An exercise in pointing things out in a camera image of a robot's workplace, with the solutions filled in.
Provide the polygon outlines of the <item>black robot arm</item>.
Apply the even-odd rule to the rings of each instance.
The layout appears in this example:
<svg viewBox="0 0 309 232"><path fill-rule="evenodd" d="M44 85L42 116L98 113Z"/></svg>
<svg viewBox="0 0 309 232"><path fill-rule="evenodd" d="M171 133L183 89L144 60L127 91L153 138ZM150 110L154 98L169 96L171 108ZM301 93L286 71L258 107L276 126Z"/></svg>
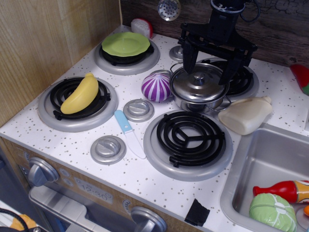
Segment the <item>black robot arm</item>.
<svg viewBox="0 0 309 232"><path fill-rule="evenodd" d="M206 24L182 23L178 44L183 49L183 68L191 74L199 52L226 60L219 85L229 83L236 72L249 66L257 45L235 29L246 0L212 0L212 13Z"/></svg>

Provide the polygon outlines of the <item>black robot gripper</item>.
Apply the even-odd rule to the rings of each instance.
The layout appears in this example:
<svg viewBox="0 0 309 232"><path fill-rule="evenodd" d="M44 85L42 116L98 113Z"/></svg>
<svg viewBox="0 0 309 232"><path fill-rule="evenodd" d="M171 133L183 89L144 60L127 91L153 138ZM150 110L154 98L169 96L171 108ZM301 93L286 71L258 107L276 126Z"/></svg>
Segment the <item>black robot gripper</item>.
<svg viewBox="0 0 309 232"><path fill-rule="evenodd" d="M244 5L212 5L208 23L182 23L178 43L183 48L183 68L192 73L199 51L226 60L219 85L226 85L235 73L251 62L257 46L242 37L236 31L239 17L248 22L242 15Z"/></svg>

